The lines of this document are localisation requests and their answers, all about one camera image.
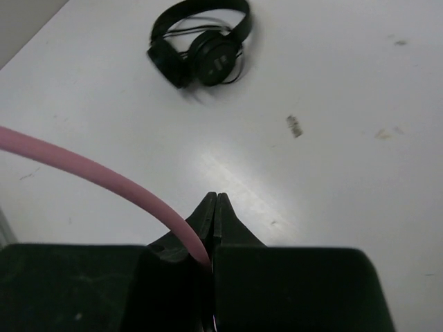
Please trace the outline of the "pink gaming headset with cable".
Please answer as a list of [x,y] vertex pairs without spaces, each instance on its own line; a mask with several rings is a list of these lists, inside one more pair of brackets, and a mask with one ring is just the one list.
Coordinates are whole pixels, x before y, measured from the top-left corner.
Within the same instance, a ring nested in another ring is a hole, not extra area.
[[61,147],[2,128],[1,149],[79,176],[137,205],[165,225],[167,233],[176,236],[204,272],[212,277],[210,247],[216,193],[208,193],[196,210],[184,219],[135,182]]

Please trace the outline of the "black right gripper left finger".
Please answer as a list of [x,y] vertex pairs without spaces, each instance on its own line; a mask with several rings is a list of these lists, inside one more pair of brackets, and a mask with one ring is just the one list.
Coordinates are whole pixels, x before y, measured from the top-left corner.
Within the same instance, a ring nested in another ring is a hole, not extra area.
[[2,331],[212,331],[212,277],[172,233],[146,246],[1,251]]

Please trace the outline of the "black headphones on left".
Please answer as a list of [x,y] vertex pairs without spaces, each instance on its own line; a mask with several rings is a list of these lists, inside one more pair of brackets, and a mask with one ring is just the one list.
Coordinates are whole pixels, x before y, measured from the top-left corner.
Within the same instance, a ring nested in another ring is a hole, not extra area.
[[[194,15],[211,10],[233,10],[244,14],[234,27],[202,26],[203,32],[185,52],[179,52],[166,40],[174,33],[189,33],[189,29],[173,29],[173,25]],[[235,68],[243,42],[253,27],[251,7],[247,1],[182,1],[163,12],[154,22],[147,56],[161,74],[176,88],[186,88],[193,80],[203,86],[233,83],[226,78]]]

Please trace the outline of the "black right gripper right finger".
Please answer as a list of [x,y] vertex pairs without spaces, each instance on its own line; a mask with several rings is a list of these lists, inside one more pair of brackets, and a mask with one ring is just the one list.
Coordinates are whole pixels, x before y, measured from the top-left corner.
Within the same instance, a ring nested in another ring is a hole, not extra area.
[[218,331],[394,331],[377,271],[361,250],[264,245],[226,194],[214,213]]

